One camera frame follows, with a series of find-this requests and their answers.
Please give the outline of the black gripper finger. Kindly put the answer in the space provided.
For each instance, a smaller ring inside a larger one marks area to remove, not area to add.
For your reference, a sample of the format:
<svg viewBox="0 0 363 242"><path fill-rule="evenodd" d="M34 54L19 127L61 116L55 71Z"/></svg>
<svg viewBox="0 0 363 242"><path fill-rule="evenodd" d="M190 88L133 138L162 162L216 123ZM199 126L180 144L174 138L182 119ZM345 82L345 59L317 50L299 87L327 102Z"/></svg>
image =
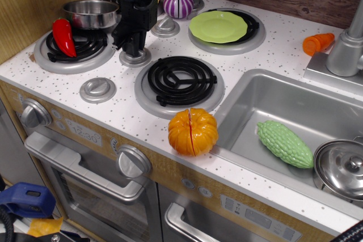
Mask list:
<svg viewBox="0 0 363 242"><path fill-rule="evenodd" d="M136 33L136 55L140 55L145 47L146 31L139 31Z"/></svg>
<svg viewBox="0 0 363 242"><path fill-rule="evenodd" d="M127 37L122 45L121 45L123 52L128 55L136 55L137 54L137 40L133 37Z"/></svg>

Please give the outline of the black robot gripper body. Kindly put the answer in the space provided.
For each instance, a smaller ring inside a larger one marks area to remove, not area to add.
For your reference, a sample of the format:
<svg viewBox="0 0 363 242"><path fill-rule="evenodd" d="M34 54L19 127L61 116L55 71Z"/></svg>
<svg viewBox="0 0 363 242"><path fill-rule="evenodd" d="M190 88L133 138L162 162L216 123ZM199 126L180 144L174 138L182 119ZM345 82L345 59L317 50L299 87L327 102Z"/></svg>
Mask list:
<svg viewBox="0 0 363 242"><path fill-rule="evenodd" d="M112 32L113 47L121 49L123 41L136 33L152 29L157 22L157 0L120 0L121 19Z"/></svg>

